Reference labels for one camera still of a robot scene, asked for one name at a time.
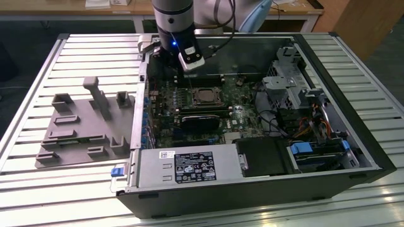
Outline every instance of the wooden desk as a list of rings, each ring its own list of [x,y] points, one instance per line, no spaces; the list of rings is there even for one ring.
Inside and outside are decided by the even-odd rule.
[[[266,20],[302,20],[301,32],[310,32],[322,9],[314,9],[306,0],[278,5],[270,9]],[[142,21],[154,20],[150,0],[132,0],[128,6],[85,10],[85,0],[0,0],[0,20],[132,20],[136,33],[144,33]]]

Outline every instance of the black cable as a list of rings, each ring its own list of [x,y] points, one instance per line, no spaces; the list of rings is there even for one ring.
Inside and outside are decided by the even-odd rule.
[[[292,136],[288,135],[288,133],[276,124],[272,123],[272,121],[276,118],[272,118],[270,120],[266,120],[261,115],[260,115],[260,117],[261,117],[261,120],[269,124],[269,128],[270,128],[270,126],[274,127],[284,137],[286,137],[289,139],[294,139]]]
[[[273,3],[274,3],[274,5],[276,5],[276,10],[277,10],[277,22],[276,22],[276,26],[274,26],[274,31],[277,32],[277,27],[278,27],[278,21],[280,21],[280,9],[278,9],[278,5],[277,5],[277,3],[274,2],[274,1],[272,1]]]
[[[213,57],[214,53],[229,43],[229,41],[233,39],[234,37],[234,32],[236,32],[236,0],[233,0],[233,3],[230,5],[232,7],[232,18],[233,18],[233,29],[232,29],[232,35],[229,36],[229,38],[226,39],[226,41],[218,45],[218,47],[213,48],[213,53],[205,57],[205,59],[209,59]]]
[[[216,21],[216,23],[217,23],[217,28],[226,26],[228,23],[232,21],[232,19],[233,19],[234,16],[236,16],[234,13],[233,13],[233,3],[232,3],[232,0],[228,0],[228,4],[229,4],[229,6],[230,6],[230,8],[232,8],[232,16],[229,17],[229,19],[226,20],[226,22],[222,23],[222,24],[220,24],[218,21]]]
[[[253,105],[254,105],[254,101],[256,101],[256,99],[257,99],[260,83],[261,83],[261,81],[257,82],[256,85],[254,85],[253,98],[252,98],[252,100],[250,100],[250,103],[252,103]]]
[[[270,8],[272,8],[272,9],[276,9],[277,11],[285,12],[284,9],[277,9],[277,8],[273,8],[273,7],[270,7]]]

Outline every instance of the motherboard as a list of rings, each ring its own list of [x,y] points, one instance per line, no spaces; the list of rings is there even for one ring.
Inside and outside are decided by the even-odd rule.
[[[245,82],[237,75],[221,75],[218,86],[193,87],[192,79],[184,80],[184,88],[169,81],[158,85],[157,148],[225,144],[233,139],[264,135],[252,104],[256,82]]]

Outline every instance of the power supply label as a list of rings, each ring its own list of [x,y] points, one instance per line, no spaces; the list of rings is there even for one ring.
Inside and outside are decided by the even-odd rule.
[[[174,168],[177,183],[216,180],[216,168],[212,152],[176,154]]]

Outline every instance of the metal bracket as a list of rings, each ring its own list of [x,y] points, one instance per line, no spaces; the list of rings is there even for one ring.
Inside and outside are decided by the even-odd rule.
[[[301,58],[301,55],[293,46],[280,48],[277,50],[276,56],[278,62],[281,63],[296,63]]]
[[[285,77],[264,77],[262,82],[266,89],[286,89],[296,86],[294,82]]]
[[[160,40],[157,42],[153,40],[152,34],[140,35],[137,41],[138,53],[149,52],[158,45],[158,42]]]
[[[248,170],[248,163],[246,163],[245,154],[238,154],[238,163],[240,163],[240,168],[242,170]]]

